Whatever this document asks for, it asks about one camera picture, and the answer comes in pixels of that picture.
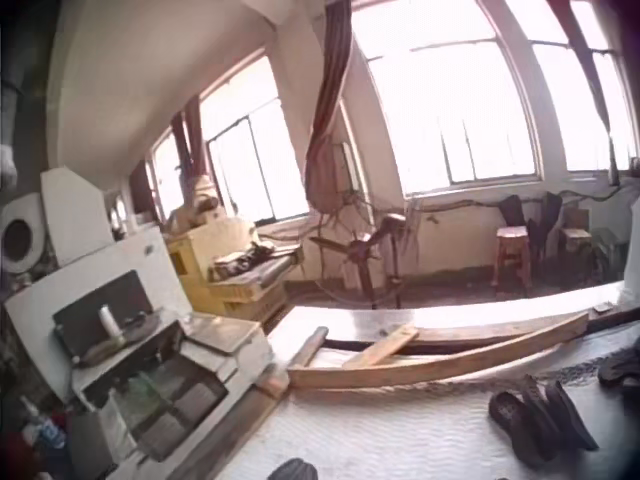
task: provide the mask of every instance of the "black shoe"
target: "black shoe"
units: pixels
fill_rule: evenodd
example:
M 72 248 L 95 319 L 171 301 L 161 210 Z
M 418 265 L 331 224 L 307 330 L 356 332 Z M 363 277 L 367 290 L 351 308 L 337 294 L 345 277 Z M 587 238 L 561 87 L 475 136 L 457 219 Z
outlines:
M 640 350 L 640 345 L 636 342 L 633 350 L 606 359 L 598 369 L 600 384 L 603 387 L 614 387 L 626 377 L 640 378 L 640 358 L 637 350 Z
M 531 375 L 524 376 L 520 393 L 536 424 L 535 434 L 540 455 L 547 461 L 553 460 L 560 451 L 562 434 L 551 416 L 538 383 Z
M 562 432 L 566 446 L 581 448 L 582 450 L 598 450 L 598 444 L 585 427 L 576 406 L 564 391 L 560 382 L 549 383 L 545 387 L 545 394 L 549 402 L 549 411 L 556 425 Z
M 508 392 L 496 393 L 489 401 L 489 415 L 511 437 L 518 459 L 537 468 L 545 463 L 535 438 L 535 425 L 527 406 Z
M 267 480 L 318 480 L 318 471 L 301 458 L 292 458 L 276 468 Z

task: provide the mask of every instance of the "metal sheet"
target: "metal sheet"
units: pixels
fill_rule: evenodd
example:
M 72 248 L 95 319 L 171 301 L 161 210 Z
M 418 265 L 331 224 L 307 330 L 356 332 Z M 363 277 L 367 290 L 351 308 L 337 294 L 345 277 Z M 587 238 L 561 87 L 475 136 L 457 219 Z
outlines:
M 540 472 L 516 460 L 509 439 L 489 420 L 487 404 L 495 382 L 589 366 L 630 346 L 638 335 L 640 325 L 634 324 L 455 383 L 294 392 L 218 478 L 266 478 L 291 457 L 311 462 L 320 478 L 331 480 L 615 478 L 633 453 L 637 429 L 619 396 L 603 392 L 593 372 L 567 391 L 600 451 L 562 456 Z

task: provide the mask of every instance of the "curtain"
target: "curtain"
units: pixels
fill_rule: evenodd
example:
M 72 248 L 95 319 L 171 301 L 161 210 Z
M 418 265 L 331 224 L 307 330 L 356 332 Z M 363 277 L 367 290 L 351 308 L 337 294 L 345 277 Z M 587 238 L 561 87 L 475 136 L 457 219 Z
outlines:
M 202 124 L 200 119 L 200 96 L 194 95 L 184 107 L 184 111 L 176 113 L 171 119 L 171 131 L 176 141 L 180 158 L 180 184 L 184 198 L 189 198 L 190 188 L 195 180 L 207 175 L 207 160 L 202 140 Z
M 190 176 L 198 177 L 207 174 L 207 160 L 202 141 L 202 122 L 200 120 L 200 96 L 194 95 L 187 102 L 184 109 L 184 120 L 189 134 L 191 146 L 191 172 Z
M 191 172 L 191 158 L 189 156 L 189 147 L 187 146 L 187 138 L 184 134 L 182 112 L 176 113 L 171 119 L 171 131 L 176 141 L 178 149 L 178 158 L 180 159 L 180 187 L 182 188 L 183 198 L 188 198 L 187 178 Z
M 351 0 L 338 0 L 328 5 L 326 22 L 324 73 L 306 155 L 305 191 L 307 201 L 313 208 L 320 213 L 330 214 L 343 206 L 331 128 L 351 56 Z
M 609 121 L 607 105 L 604 100 L 602 85 L 600 84 L 600 77 L 598 77 L 598 71 L 596 70 L 595 62 L 593 61 L 593 55 L 591 50 L 589 50 L 584 35 L 582 34 L 580 25 L 573 14 L 573 10 L 571 10 L 570 0 L 547 0 L 547 3 L 560 22 L 564 33 L 569 39 L 569 45 L 573 48 L 573 51 L 582 66 L 582 70 L 587 77 L 587 82 L 589 83 L 591 94 L 593 95 L 593 100 L 596 104 L 596 110 L 598 111 L 602 124 L 609 135 L 609 184 L 618 186 L 620 185 L 620 174 L 618 172 L 618 166 L 616 165 L 613 139 L 611 138 L 611 123 Z
M 151 219 L 159 221 L 158 212 L 153 194 L 151 193 L 151 179 L 147 176 L 146 163 L 144 159 L 138 162 L 136 168 L 129 176 L 129 189 L 131 190 L 131 202 L 135 213 L 149 212 Z

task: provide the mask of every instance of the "white cylinder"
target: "white cylinder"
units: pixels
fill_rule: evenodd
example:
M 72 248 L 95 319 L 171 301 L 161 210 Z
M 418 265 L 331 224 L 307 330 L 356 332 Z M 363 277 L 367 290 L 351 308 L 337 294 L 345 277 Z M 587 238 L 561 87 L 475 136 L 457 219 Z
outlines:
M 102 326 L 104 327 L 104 329 L 107 331 L 107 333 L 111 338 L 117 338 L 122 335 L 122 330 L 120 330 L 120 327 L 116 322 L 116 319 L 113 318 L 113 314 L 109 309 L 109 305 L 103 305 L 100 308 L 99 315 L 100 315 L 100 323 L 102 323 Z

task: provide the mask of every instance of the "window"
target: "window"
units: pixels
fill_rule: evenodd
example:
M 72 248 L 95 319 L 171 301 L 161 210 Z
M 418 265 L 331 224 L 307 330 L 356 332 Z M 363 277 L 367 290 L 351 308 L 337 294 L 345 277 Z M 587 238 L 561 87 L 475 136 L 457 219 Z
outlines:
M 607 132 L 597 113 L 580 62 L 546 0 L 507 0 L 525 35 L 533 44 L 558 116 L 569 171 L 603 170 L 609 167 Z M 588 1 L 572 1 L 594 62 L 611 123 L 611 137 L 618 168 L 629 168 L 636 155 L 633 130 L 618 75 L 615 53 Z
M 257 224 L 308 213 L 309 207 L 269 60 L 258 61 L 207 95 L 202 134 L 222 201 L 230 215 Z M 172 134 L 154 150 L 158 196 L 165 215 L 183 203 Z
M 405 195 L 536 174 L 520 96 L 475 0 L 396 0 L 353 15 Z

